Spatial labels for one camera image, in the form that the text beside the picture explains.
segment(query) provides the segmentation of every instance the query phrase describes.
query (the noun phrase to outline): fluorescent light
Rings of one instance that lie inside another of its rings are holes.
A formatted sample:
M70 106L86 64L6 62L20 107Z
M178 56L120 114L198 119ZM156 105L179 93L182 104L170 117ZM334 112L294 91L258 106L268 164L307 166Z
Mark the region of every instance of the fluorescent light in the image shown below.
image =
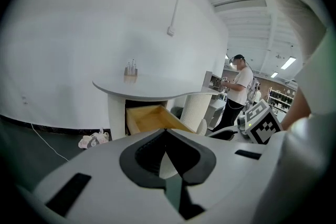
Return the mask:
M296 59L294 57L289 57L288 61L281 67L281 69L286 69L289 67Z

